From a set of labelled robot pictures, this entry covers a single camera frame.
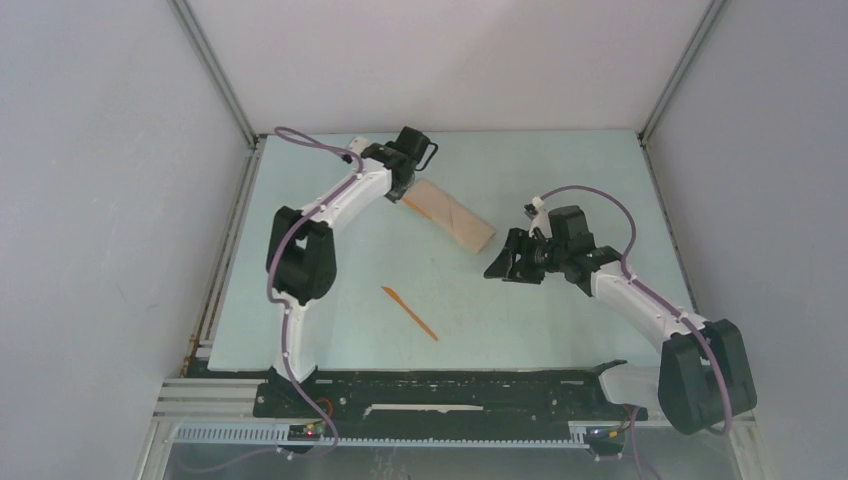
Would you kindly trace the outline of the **beige cloth napkin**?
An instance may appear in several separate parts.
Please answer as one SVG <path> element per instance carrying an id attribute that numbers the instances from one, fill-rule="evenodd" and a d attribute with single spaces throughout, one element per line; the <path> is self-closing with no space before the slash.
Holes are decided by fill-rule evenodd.
<path id="1" fill-rule="evenodd" d="M 482 252 L 496 235 L 494 227 L 428 180 L 417 181 L 403 198 L 420 206 L 430 221 L 471 253 Z"/>

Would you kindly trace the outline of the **orange plastic knife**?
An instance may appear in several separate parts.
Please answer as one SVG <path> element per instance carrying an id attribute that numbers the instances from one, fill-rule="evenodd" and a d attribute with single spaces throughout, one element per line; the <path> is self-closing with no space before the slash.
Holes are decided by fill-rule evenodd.
<path id="1" fill-rule="evenodd" d="M 439 341 L 437 334 L 405 303 L 400 295 L 388 286 L 381 289 L 435 342 Z"/>

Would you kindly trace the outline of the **orange plastic fork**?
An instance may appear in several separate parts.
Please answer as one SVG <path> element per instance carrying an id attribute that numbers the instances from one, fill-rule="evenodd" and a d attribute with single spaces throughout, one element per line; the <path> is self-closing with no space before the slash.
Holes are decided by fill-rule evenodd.
<path id="1" fill-rule="evenodd" d="M 410 209 L 412 209 L 417 214 L 421 215 L 422 217 L 424 217 L 428 220 L 431 219 L 430 215 L 426 211 L 424 211 L 420 206 L 415 204 L 414 202 L 412 202 L 412 201 L 410 201 L 406 198 L 403 198 L 402 201 L 406 206 L 408 206 Z"/>

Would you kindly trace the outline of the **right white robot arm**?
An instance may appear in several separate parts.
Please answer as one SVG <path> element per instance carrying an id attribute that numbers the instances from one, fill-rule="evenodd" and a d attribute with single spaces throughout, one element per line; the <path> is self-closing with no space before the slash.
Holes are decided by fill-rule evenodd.
<path id="1" fill-rule="evenodd" d="M 659 353 L 657 368 L 605 367 L 581 392 L 585 411 L 606 418 L 620 405 L 659 410 L 683 434 L 753 410 L 758 393 L 744 339 L 731 321 L 710 321 L 673 305 L 625 270 L 621 253 L 599 246 L 577 206 L 526 207 L 529 229 L 509 230 L 487 279 L 540 284 L 560 274 L 624 317 Z"/>

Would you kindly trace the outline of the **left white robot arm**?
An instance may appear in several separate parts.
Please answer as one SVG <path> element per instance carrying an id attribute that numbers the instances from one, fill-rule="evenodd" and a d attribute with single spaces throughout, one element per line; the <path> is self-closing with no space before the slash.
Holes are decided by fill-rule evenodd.
<path id="1" fill-rule="evenodd" d="M 439 146 L 406 126 L 384 144 L 362 137 L 348 147 L 325 144 L 289 127 L 274 133 L 292 144 L 329 152 L 350 171 L 328 192 L 301 208 L 277 210 L 266 260 L 266 294 L 282 308 L 281 346 L 273 368 L 285 378 L 277 402 L 292 416 L 304 416 L 316 403 L 315 388 L 304 382 L 316 369 L 308 345 L 305 316 L 337 277 L 335 236 L 379 198 L 397 202 L 426 169 Z"/>

